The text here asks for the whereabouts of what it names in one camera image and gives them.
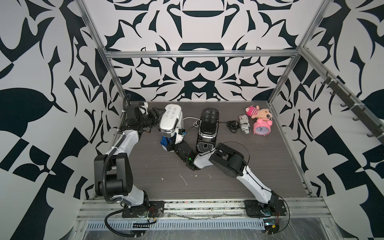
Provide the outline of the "blue cloth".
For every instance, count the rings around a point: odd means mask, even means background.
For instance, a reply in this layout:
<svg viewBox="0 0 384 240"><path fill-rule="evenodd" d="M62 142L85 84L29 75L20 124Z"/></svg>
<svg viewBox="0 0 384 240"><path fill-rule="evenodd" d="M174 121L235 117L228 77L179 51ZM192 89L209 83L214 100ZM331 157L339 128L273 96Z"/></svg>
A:
<svg viewBox="0 0 384 240"><path fill-rule="evenodd" d="M167 138L167 137L162 136L161 145L162 145L162 148L163 148L165 151L168 151L168 150L167 150L167 146L168 146L169 142L170 142L170 138Z"/></svg>

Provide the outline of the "white coffee machine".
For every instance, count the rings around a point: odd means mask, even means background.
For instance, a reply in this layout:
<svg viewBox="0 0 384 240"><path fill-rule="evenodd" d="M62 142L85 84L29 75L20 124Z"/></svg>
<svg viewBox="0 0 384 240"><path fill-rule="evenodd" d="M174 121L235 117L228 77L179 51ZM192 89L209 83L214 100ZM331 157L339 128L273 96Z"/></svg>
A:
<svg viewBox="0 0 384 240"><path fill-rule="evenodd" d="M184 136L178 135L178 129L185 129L182 108L177 104L168 104L165 110L166 112L158 125L158 130L162 136L170 138L170 142L176 141L176 144L178 144L184 138Z"/></svg>

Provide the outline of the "black coffee machine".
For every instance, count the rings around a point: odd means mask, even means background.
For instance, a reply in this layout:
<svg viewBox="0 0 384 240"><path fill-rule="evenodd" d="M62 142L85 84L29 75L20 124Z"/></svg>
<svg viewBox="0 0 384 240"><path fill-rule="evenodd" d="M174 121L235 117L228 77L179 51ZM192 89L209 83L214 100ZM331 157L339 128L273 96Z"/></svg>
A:
<svg viewBox="0 0 384 240"><path fill-rule="evenodd" d="M196 150L199 154L211 151L216 146L220 113L215 108L205 108L199 121Z"/></svg>

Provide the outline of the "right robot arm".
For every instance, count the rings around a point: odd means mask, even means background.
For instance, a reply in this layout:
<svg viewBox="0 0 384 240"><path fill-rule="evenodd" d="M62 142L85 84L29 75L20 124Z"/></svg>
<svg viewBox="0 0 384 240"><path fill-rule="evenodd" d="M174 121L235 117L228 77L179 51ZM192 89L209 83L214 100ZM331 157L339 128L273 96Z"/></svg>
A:
<svg viewBox="0 0 384 240"><path fill-rule="evenodd" d="M212 150L198 154L185 141L178 144L171 141L166 146L166 150L175 152L192 171L215 166L228 177L240 181L255 197L251 205L257 209L257 212L248 214L249 217L270 217L278 213L279 196L253 174L248 166L249 162L245 160L242 153L225 143L220 143Z"/></svg>

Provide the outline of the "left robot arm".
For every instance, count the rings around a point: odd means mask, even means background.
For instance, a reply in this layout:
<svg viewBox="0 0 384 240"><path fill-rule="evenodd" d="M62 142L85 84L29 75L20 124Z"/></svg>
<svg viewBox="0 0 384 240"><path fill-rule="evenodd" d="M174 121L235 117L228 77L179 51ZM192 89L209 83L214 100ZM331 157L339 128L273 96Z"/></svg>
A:
<svg viewBox="0 0 384 240"><path fill-rule="evenodd" d="M165 109L146 108L143 104L123 110L120 135L111 149L94 160L95 193L109 204L120 202L132 215L142 215L150 208L148 195L134 185L129 155L146 128L155 127Z"/></svg>

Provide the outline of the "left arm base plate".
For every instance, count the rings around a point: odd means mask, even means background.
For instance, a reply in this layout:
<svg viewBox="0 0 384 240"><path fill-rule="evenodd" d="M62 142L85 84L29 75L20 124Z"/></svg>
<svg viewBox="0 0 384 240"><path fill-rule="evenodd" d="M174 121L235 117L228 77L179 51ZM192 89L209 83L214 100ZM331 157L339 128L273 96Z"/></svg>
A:
<svg viewBox="0 0 384 240"><path fill-rule="evenodd" d="M128 207L124 205L125 211L122 213L123 218L156 218L164 213L164 201L144 202L140 206Z"/></svg>

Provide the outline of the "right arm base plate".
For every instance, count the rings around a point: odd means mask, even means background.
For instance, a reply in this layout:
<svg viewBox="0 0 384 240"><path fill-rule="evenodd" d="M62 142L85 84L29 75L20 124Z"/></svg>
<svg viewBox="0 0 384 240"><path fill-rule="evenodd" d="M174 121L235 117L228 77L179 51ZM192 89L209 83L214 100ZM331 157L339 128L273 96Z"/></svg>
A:
<svg viewBox="0 0 384 240"><path fill-rule="evenodd" d="M286 216L287 208L283 200L277 200L272 204L262 204L257 200L244 200L246 214L250 218L268 218L279 214Z"/></svg>

